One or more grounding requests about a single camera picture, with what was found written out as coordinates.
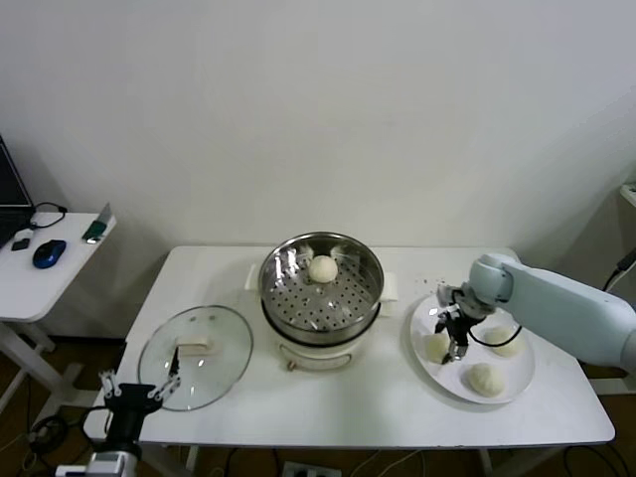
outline white robotic arm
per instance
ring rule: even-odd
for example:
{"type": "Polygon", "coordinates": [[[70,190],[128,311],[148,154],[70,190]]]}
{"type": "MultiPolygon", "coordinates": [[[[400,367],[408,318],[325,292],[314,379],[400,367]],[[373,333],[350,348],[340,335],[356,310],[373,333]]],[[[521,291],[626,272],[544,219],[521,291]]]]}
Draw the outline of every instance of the white robotic arm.
{"type": "Polygon", "coordinates": [[[482,255],[469,281],[454,289],[458,295],[452,290],[441,300],[451,306],[441,318],[451,336],[452,360],[465,353],[457,346],[465,343],[464,330],[499,307],[576,358],[636,371],[636,312],[616,296],[501,254],[482,255]]]}

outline white table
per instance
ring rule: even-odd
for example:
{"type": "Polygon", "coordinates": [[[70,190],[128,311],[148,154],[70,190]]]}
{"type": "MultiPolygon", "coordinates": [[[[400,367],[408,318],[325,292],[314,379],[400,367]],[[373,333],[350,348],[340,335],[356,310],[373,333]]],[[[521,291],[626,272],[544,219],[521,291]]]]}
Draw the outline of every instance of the white table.
{"type": "MultiPolygon", "coordinates": [[[[408,318],[441,280],[460,284],[472,261],[500,248],[375,248],[397,276],[399,302],[372,328],[366,355],[332,372],[288,372],[253,293],[243,286],[268,247],[180,246],[168,256],[127,337],[121,382],[137,382],[150,335],[172,315],[197,305],[240,312],[254,335],[242,379],[221,400],[191,412],[147,417],[143,443],[346,448],[492,448],[604,442],[614,427],[577,361],[529,333],[537,368],[531,387],[506,405],[463,401],[420,368],[407,345],[408,318]]],[[[86,432],[103,438],[105,412],[86,432]]],[[[518,469],[519,463],[511,463],[518,469]]]]}
{"type": "MultiPolygon", "coordinates": [[[[58,213],[37,213],[34,220],[44,225],[59,216],[58,213]]],[[[27,374],[51,391],[51,397],[39,418],[55,413],[63,404],[88,407],[94,401],[95,392],[76,390],[73,386],[81,365],[71,364],[60,375],[40,357],[42,351],[53,351],[55,345],[33,323],[49,313],[98,249],[99,243],[89,244],[81,240],[83,233],[96,218],[97,214],[68,213],[58,224],[36,230],[29,248],[12,251],[12,242],[9,241],[0,249],[0,350],[21,368],[5,394],[0,397],[0,412],[27,374]],[[32,262],[33,253],[38,246],[51,239],[66,240],[67,249],[53,267],[36,268],[32,262]],[[36,349],[31,349],[12,328],[28,335],[37,344],[36,349]]],[[[115,224],[113,217],[105,236],[115,224]]]]}

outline steamed bun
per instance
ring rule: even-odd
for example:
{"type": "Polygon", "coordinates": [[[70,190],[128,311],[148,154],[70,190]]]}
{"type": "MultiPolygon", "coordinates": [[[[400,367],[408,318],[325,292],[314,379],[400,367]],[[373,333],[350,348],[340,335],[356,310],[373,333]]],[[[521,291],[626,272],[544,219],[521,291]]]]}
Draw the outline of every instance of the steamed bun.
{"type": "Polygon", "coordinates": [[[317,283],[329,283],[338,275],[338,263],[331,256],[318,255],[309,263],[309,278],[317,283]]]}
{"type": "Polygon", "coordinates": [[[444,332],[424,336],[424,351],[428,361],[441,365],[444,356],[448,353],[450,338],[444,332]]]}
{"type": "MultiPolygon", "coordinates": [[[[512,330],[508,326],[498,326],[488,330],[484,338],[486,343],[496,345],[497,343],[503,343],[504,341],[509,340],[510,337],[513,336],[513,333],[515,333],[515,330],[512,330]]],[[[504,358],[512,358],[523,351],[523,349],[524,342],[519,339],[519,336],[506,346],[490,348],[491,351],[497,353],[499,356],[503,356],[504,358]]]]}
{"type": "Polygon", "coordinates": [[[504,375],[492,365],[480,363],[468,370],[468,383],[481,396],[493,398],[506,387],[504,375]]]}

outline floor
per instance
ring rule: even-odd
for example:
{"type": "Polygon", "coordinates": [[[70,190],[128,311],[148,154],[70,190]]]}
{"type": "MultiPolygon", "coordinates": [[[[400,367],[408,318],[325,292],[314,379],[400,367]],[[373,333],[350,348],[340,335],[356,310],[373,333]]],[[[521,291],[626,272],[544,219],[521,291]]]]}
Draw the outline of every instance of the floor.
{"type": "MultiPolygon", "coordinates": [[[[97,389],[97,372],[111,368],[117,359],[119,352],[115,345],[96,344],[59,344],[58,349],[45,355],[47,360],[58,370],[63,370],[68,363],[80,362],[85,368],[79,377],[78,386],[83,389],[97,389]]],[[[10,383],[17,369],[13,363],[0,354],[0,390],[4,390],[10,383]]],[[[592,378],[614,376],[615,371],[593,367],[585,367],[585,371],[592,378]]],[[[15,436],[23,433],[27,426],[27,401],[29,386],[23,383],[16,392],[9,406],[0,416],[0,477],[16,475],[47,475],[44,466],[36,463],[29,471],[23,471],[25,456],[28,457],[26,440],[21,439],[1,450],[15,436]]],[[[31,420],[35,419],[38,410],[47,398],[47,392],[38,383],[31,382],[31,420]]],[[[627,462],[630,470],[636,472],[636,396],[632,397],[604,397],[603,405],[607,409],[616,427],[615,447],[627,462]]],[[[79,417],[77,409],[63,409],[63,416],[72,421],[79,417]]],[[[627,475],[620,467],[620,463],[604,445],[595,446],[601,454],[614,463],[618,474],[611,472],[609,467],[593,452],[586,449],[574,449],[570,452],[568,461],[571,467],[571,475],[583,476],[613,476],[627,475]]],[[[176,458],[185,462],[187,448],[174,447],[170,451],[176,458]]],[[[349,476],[353,469],[365,459],[373,455],[374,451],[359,450],[298,450],[298,449],[232,449],[221,447],[209,447],[202,449],[199,454],[196,475],[202,477],[220,477],[221,472],[214,471],[215,467],[224,467],[228,457],[232,454],[229,475],[275,477],[277,462],[284,461],[303,462],[324,467],[337,468],[343,471],[343,476],[349,476]]],[[[497,464],[527,450],[499,450],[492,452],[493,463],[497,464]]],[[[361,469],[356,477],[377,477],[394,461],[408,455],[408,452],[383,451],[368,465],[361,469]]],[[[472,450],[448,450],[448,451],[424,451],[426,475],[434,476],[479,476],[482,475],[481,465],[476,451],[472,450]]],[[[563,467],[563,453],[557,453],[553,458],[527,474],[530,477],[538,476],[564,476],[567,474],[563,467]]],[[[74,459],[85,462],[89,457],[89,450],[85,447],[85,440],[80,431],[72,428],[64,445],[48,454],[47,461],[55,466],[62,463],[70,463],[74,459]]],[[[421,460],[413,456],[404,463],[394,467],[386,475],[387,477],[420,476],[421,460]]],[[[153,469],[145,464],[138,468],[138,475],[142,477],[158,476],[153,469]]]]}

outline computer mouse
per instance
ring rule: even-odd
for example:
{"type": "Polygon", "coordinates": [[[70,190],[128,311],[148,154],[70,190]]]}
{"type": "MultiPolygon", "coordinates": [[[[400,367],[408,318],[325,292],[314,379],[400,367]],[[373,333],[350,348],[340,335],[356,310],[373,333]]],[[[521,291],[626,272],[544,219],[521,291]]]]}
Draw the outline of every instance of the computer mouse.
{"type": "Polygon", "coordinates": [[[50,268],[58,262],[66,249],[67,243],[64,240],[49,240],[36,249],[33,264],[36,268],[50,268]]]}

